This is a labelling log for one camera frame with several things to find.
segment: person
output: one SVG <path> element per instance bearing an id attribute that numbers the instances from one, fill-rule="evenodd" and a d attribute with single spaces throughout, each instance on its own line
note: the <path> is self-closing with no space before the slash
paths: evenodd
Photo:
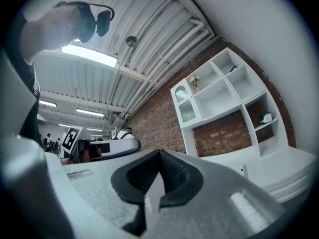
<path id="1" fill-rule="evenodd" d="M 61 142 L 60 138 L 55 142 L 54 144 L 54 153 L 60 157 L 60 152 L 61 152 Z"/>
<path id="2" fill-rule="evenodd" d="M 124 130 L 119 131 L 114 136 L 112 136 L 111 140 L 123 140 L 123 139 L 134 139 L 133 130 L 130 127 L 126 127 Z"/>
<path id="3" fill-rule="evenodd" d="M 51 152 L 52 151 L 52 138 L 51 138 L 51 134 L 47 134 L 46 135 L 48 137 L 48 141 L 47 141 L 47 145 L 46 145 L 46 152 Z"/>
<path id="4" fill-rule="evenodd" d="M 91 142 L 91 140 L 85 140 L 84 141 L 84 146 L 80 147 L 80 151 L 79 151 L 79 161 L 80 163 L 88 163 L 90 162 L 91 158 L 90 158 L 90 154 L 89 154 L 89 149 L 88 149 L 88 145 Z M 97 146 L 96 148 L 97 150 L 97 155 L 99 157 L 101 157 L 102 155 L 102 149 L 100 146 Z M 60 160 L 62 165 L 70 165 L 70 159 L 69 158 L 63 158 Z"/>
<path id="5" fill-rule="evenodd" d="M 110 9 L 113 16 L 109 20 L 113 19 L 113 9 L 105 5 L 93 5 Z M 27 22 L 21 12 L 15 16 L 4 40 L 4 50 L 22 81 L 36 97 L 21 128 L 21 136 L 33 139 L 42 146 L 36 119 L 40 85 L 33 65 L 35 56 L 43 50 L 54 50 L 72 42 L 87 42 L 93 36 L 96 25 L 98 35 L 105 35 L 108 24 L 103 21 L 107 21 L 105 14 L 95 21 L 90 5 L 80 1 L 60 2 L 36 21 Z"/>
<path id="6" fill-rule="evenodd" d="M 45 139 L 43 140 L 43 151 L 46 151 L 46 145 L 47 145 L 47 143 L 48 143 L 48 139 L 45 138 Z"/>

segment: ceiling lamp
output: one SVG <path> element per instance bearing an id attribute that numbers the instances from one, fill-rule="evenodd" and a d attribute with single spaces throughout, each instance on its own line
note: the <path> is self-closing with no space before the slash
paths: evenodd
<path id="1" fill-rule="evenodd" d="M 71 127 L 70 125 L 59 124 L 60 126 Z"/>
<path id="2" fill-rule="evenodd" d="M 46 106 L 56 107 L 55 103 L 51 103 L 51 102 L 47 102 L 47 101 L 43 101 L 43 100 L 40 100 L 40 104 L 43 104 L 43 105 L 46 105 Z"/>
<path id="3" fill-rule="evenodd" d="M 105 64 L 108 66 L 112 66 L 112 67 L 116 65 L 116 61 L 117 61 L 117 58 L 111 57 L 101 52 L 97 52 L 94 50 L 90 50 L 90 49 L 83 48 L 80 46 L 75 46 L 75 45 L 68 45 L 68 46 L 62 47 L 61 51 L 63 53 L 68 53 L 71 55 L 90 59 L 90 60 Z"/>
<path id="4" fill-rule="evenodd" d="M 102 130 L 102 129 L 87 128 L 87 130 L 103 132 L 103 130 Z"/>
<path id="5" fill-rule="evenodd" d="M 104 114 L 101 113 L 95 113 L 95 112 L 91 112 L 91 111 L 87 111 L 87 110 L 82 110 L 82 109 L 76 109 L 77 112 L 79 113 L 84 113 L 84 114 L 90 114 L 90 115 L 95 115 L 95 116 L 100 116 L 100 117 L 104 117 Z"/>

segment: small plant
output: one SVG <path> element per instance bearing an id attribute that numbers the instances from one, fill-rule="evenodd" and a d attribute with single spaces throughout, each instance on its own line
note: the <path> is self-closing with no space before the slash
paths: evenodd
<path id="1" fill-rule="evenodd" d="M 198 87 L 198 81 L 200 80 L 199 76 L 191 77 L 189 82 L 192 83 L 196 88 Z"/>

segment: ceiling pipe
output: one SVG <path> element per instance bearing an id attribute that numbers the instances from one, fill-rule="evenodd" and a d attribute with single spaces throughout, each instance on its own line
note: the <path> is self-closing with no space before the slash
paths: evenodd
<path id="1" fill-rule="evenodd" d="M 160 16 L 161 12 L 168 7 L 174 0 L 166 0 L 157 10 L 155 13 L 153 13 L 153 15 L 145 22 L 144 26 L 142 27 L 142 29 L 134 34 L 134 36 L 136 36 L 138 38 L 139 41 L 142 40 L 142 36 L 144 36 L 144 34 L 146 33 L 146 31 L 148 30 L 149 26 L 152 25 L 156 19 Z M 130 57 L 133 55 L 134 49 L 133 48 L 127 48 L 126 49 L 126 54 L 123 57 L 123 59 L 121 60 L 121 65 L 126 65 L 129 62 Z"/>
<path id="2" fill-rule="evenodd" d="M 169 50 L 169 52 L 163 57 L 162 60 L 159 61 L 159 63 L 155 66 L 155 68 L 151 71 L 151 73 L 148 75 L 146 81 L 143 82 L 143 84 L 140 86 L 140 88 L 136 91 L 136 93 L 134 94 L 133 98 L 131 99 L 131 101 L 129 102 L 128 106 L 126 107 L 126 109 L 124 110 L 124 112 L 126 113 L 132 106 L 133 102 L 135 101 L 135 99 L 137 98 L 137 96 L 142 92 L 142 90 L 144 89 L 144 87 L 146 86 L 147 83 L 149 83 L 149 80 L 153 77 L 153 75 L 157 72 L 157 70 L 161 67 L 162 63 L 167 62 L 167 60 L 169 59 L 169 57 L 174 54 L 174 52 L 176 52 L 183 44 L 185 44 L 194 34 L 196 34 L 201 28 L 204 27 L 204 23 L 199 21 L 199 20 L 195 20 L 195 19 L 191 19 L 190 20 L 192 23 L 196 24 L 197 26 L 194 27 L 190 32 L 188 32 L 183 39 L 181 39 L 175 46 L 172 47 L 171 50 Z"/>
<path id="3" fill-rule="evenodd" d="M 206 37 L 205 39 L 201 40 L 201 44 L 205 43 L 206 41 L 212 39 L 214 37 L 214 35 L 209 35 L 208 37 Z M 174 69 L 173 70 L 168 70 L 166 72 L 166 74 L 159 80 L 159 82 L 156 84 L 155 87 L 153 87 L 152 91 L 154 90 L 158 90 L 166 81 L 168 81 L 175 73 L 177 73 L 179 71 L 179 69 L 184 66 L 185 64 L 182 65 L 182 61 L 180 61 L 179 63 L 176 63 L 174 65 Z"/>
<path id="4" fill-rule="evenodd" d="M 130 68 L 132 70 L 135 69 L 136 64 L 141 59 L 141 56 L 144 54 L 145 50 L 149 49 L 149 45 L 151 43 L 154 43 L 154 38 L 157 36 L 157 34 L 162 30 L 162 28 L 168 22 L 172 21 L 176 17 L 176 15 L 181 10 L 183 10 L 183 6 L 180 3 L 174 1 L 169 6 L 169 9 L 170 9 L 169 13 L 166 13 L 164 15 L 164 12 L 167 9 L 168 9 L 168 7 L 165 8 L 165 10 L 160 15 L 160 16 L 162 16 L 161 18 L 159 17 L 159 19 L 161 19 L 161 20 L 158 20 L 157 24 L 153 25 L 154 27 L 151 28 L 151 26 L 150 26 L 150 28 L 146 30 L 145 37 L 148 36 L 148 38 L 141 39 L 141 42 L 139 43 L 140 45 L 135 49 L 134 54 L 132 55 L 131 60 L 130 60 Z"/>
<path id="5" fill-rule="evenodd" d="M 187 23 L 184 23 L 182 28 L 180 28 L 179 30 L 179 33 L 174 33 L 172 36 L 171 36 L 171 40 L 172 41 L 172 44 L 169 44 L 169 45 L 166 45 L 166 46 L 163 46 L 163 45 L 160 45 L 157 47 L 155 53 L 158 55 L 158 58 L 157 59 L 154 59 L 154 55 L 153 57 L 150 58 L 150 61 L 145 64 L 145 67 L 147 67 L 147 69 L 143 70 L 144 74 L 147 76 L 150 74 L 150 72 L 153 70 L 153 68 L 156 66 L 156 64 L 160 61 L 160 59 L 163 58 L 163 56 L 165 56 L 165 54 L 167 54 L 169 52 L 169 50 L 174 46 L 176 45 L 181 39 L 183 39 L 183 37 L 189 32 L 191 31 L 193 28 L 194 28 L 194 25 L 192 25 L 192 23 L 190 23 L 190 21 L 188 20 Z"/>
<path id="6" fill-rule="evenodd" d="M 186 47 L 184 47 L 180 53 L 178 55 L 176 55 L 169 64 L 167 64 L 167 66 L 161 70 L 161 72 L 158 74 L 158 76 L 152 81 L 152 83 L 150 83 L 150 85 L 147 87 L 146 89 L 146 96 L 143 98 L 143 96 L 140 96 L 139 99 L 135 102 L 135 105 L 133 105 L 132 107 L 132 113 L 135 110 L 136 107 L 138 107 L 142 102 L 144 102 L 144 100 L 146 99 L 147 96 L 150 95 L 150 93 L 152 93 L 153 91 L 149 92 L 148 91 L 152 88 L 153 84 L 155 82 L 157 82 L 159 80 L 159 78 L 166 73 L 166 71 L 171 68 L 171 65 L 173 65 L 174 63 L 176 63 L 187 51 L 189 51 L 194 45 L 196 45 L 197 43 L 199 43 L 204 37 L 206 37 L 209 34 L 209 30 L 205 29 L 199 36 L 197 36 L 193 41 L 191 41 Z"/>
<path id="7" fill-rule="evenodd" d="M 207 38 L 205 38 L 205 39 L 202 41 L 202 43 L 208 41 L 209 39 L 211 39 L 211 38 L 213 38 L 213 37 L 214 37 L 214 35 L 208 36 Z M 132 109 L 132 111 L 128 114 L 128 117 L 129 117 L 129 116 L 132 116 L 132 115 L 135 113 L 135 111 L 136 111 L 137 109 L 139 109 L 139 108 L 141 107 L 141 105 L 148 100 L 148 98 L 151 96 L 151 94 L 152 94 L 154 91 L 157 91 L 166 81 L 168 81 L 168 80 L 172 77 L 172 75 L 174 75 L 174 74 L 179 70 L 179 68 L 178 68 L 179 65 L 180 65 L 180 63 L 178 63 L 178 64 L 174 67 L 173 70 L 168 71 L 168 72 L 166 73 L 166 75 L 165 75 L 165 76 L 156 84 L 156 86 L 140 101 L 140 103 L 139 103 L 137 106 L 135 106 L 134 109 Z"/>
<path id="8" fill-rule="evenodd" d="M 121 52 L 120 52 L 121 44 L 124 43 L 124 42 L 125 42 L 125 39 L 126 39 L 128 36 L 131 35 L 131 34 L 128 34 L 128 33 L 129 33 L 129 31 L 132 29 L 133 24 L 136 23 L 136 20 L 138 19 L 138 17 L 139 17 L 140 14 L 142 13 L 142 11 L 143 11 L 144 9 L 146 9 L 146 7 L 150 4 L 151 1 L 152 1 L 152 0 L 145 0 L 145 1 L 143 1 L 143 5 L 141 5 L 138 10 L 135 10 L 135 11 L 134 11 L 133 17 L 131 18 L 129 24 L 126 25 L 124 31 L 121 32 L 120 38 L 119 38 L 119 40 L 117 41 L 117 43 L 116 43 L 116 45 L 115 45 L 115 52 L 116 52 L 116 53 L 121 54 Z M 119 61 L 122 62 L 123 59 L 124 59 L 124 56 L 121 56 L 121 55 L 120 55 L 118 59 L 119 59 Z"/>
<path id="9" fill-rule="evenodd" d="M 184 37 L 191 29 L 189 29 L 186 33 L 184 33 L 184 35 L 181 36 L 180 39 L 176 41 L 176 43 L 178 43 L 180 40 L 182 40 L 183 37 Z M 152 65 L 150 65 L 149 68 L 148 68 L 148 70 L 145 72 L 145 75 L 149 75 L 149 73 L 150 73 L 150 72 L 154 69 L 154 67 L 161 61 L 161 59 L 163 59 L 163 56 L 165 56 L 165 55 L 169 52 L 169 50 L 170 50 L 171 48 L 172 48 L 172 46 L 169 47 L 168 49 L 163 50 L 161 53 L 159 53 L 159 49 L 157 49 L 157 53 L 158 53 L 160 59 L 159 59 L 159 60 L 156 60 L 156 61 L 153 61 Z M 159 73 L 159 72 L 162 70 L 162 68 L 165 67 L 165 66 L 166 66 L 166 63 L 162 63 L 161 68 L 160 68 L 159 70 L 157 70 L 157 72 L 153 75 L 152 80 L 149 80 L 149 82 L 152 82 L 153 79 L 158 75 L 158 73 Z"/>
<path id="10" fill-rule="evenodd" d="M 149 86 L 146 88 L 146 92 L 149 91 L 151 89 L 151 87 L 153 86 L 153 84 L 155 82 L 157 82 L 160 77 L 174 64 L 176 63 L 176 61 L 178 59 L 180 59 L 187 51 L 190 50 L 191 47 L 193 47 L 195 44 L 197 44 L 201 39 L 203 39 L 205 36 L 207 36 L 209 34 L 209 30 L 208 29 L 204 29 L 204 31 L 197 36 L 193 41 L 191 41 L 186 47 L 184 47 L 181 52 L 176 55 L 168 64 L 168 66 L 166 66 L 163 70 L 160 71 L 160 73 L 155 77 L 155 79 L 149 84 Z"/>
<path id="11" fill-rule="evenodd" d="M 164 47 L 163 45 L 168 41 L 170 40 L 171 38 L 175 38 L 176 36 L 176 33 L 177 32 L 182 32 L 185 27 L 188 27 L 187 32 L 190 31 L 190 29 L 192 29 L 194 26 L 189 26 L 188 24 L 186 24 L 189 20 L 191 19 L 191 15 L 189 13 L 186 14 L 185 17 L 182 18 L 181 21 L 179 21 L 179 24 L 175 26 L 175 28 L 173 30 L 170 31 L 170 34 L 167 35 L 165 38 L 161 39 L 160 42 L 158 43 L 158 45 L 156 47 L 153 47 L 152 49 L 149 50 L 149 55 L 148 56 L 145 56 L 142 58 L 140 64 L 141 64 L 141 67 L 138 68 L 138 73 L 144 73 L 144 75 L 148 75 L 150 73 L 150 71 L 152 70 L 152 68 L 155 66 L 156 62 L 154 64 L 152 64 L 151 66 L 148 66 L 149 63 L 152 61 L 152 59 L 154 58 L 154 56 L 156 54 L 158 54 L 158 51 L 160 48 L 166 48 Z"/>

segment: white ceiling panel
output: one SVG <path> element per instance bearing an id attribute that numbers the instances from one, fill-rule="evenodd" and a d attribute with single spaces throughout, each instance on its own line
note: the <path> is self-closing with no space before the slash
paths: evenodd
<path id="1" fill-rule="evenodd" d="M 112 127 L 109 119 L 112 114 L 114 116 L 117 114 L 112 111 L 100 111 L 106 114 L 106 118 L 94 121 L 94 118 L 79 115 L 75 111 L 76 107 L 81 107 L 80 101 L 93 101 L 125 108 L 143 81 L 155 78 L 157 74 L 151 79 L 146 76 L 161 57 L 195 27 L 189 20 L 199 19 L 197 15 L 186 9 L 190 8 L 191 1 L 184 6 L 179 0 L 30 0 L 23 8 L 25 17 L 28 21 L 37 20 L 61 1 L 85 1 L 108 5 L 114 9 L 115 17 L 110 23 L 108 33 L 103 37 L 94 34 L 90 41 L 79 45 L 115 56 L 118 62 L 115 68 L 108 68 L 89 60 L 70 58 L 61 52 L 59 56 L 54 53 L 56 51 L 40 53 L 35 58 L 34 65 L 41 90 L 75 97 L 79 99 L 79 104 L 63 103 L 59 99 L 47 98 L 46 100 L 57 103 L 58 107 L 54 110 L 41 107 L 42 111 L 39 113 L 44 114 L 44 118 L 49 118 L 51 122 L 64 121 L 77 125 L 90 123 L 89 126 L 95 123 L 95 128 Z M 98 13 L 104 8 L 92 6 L 91 10 L 97 18 Z M 196 33 L 179 50 L 199 34 L 200 32 Z M 138 39 L 137 47 L 127 46 L 126 39 L 129 36 Z M 86 109 L 97 111 L 93 107 Z"/>

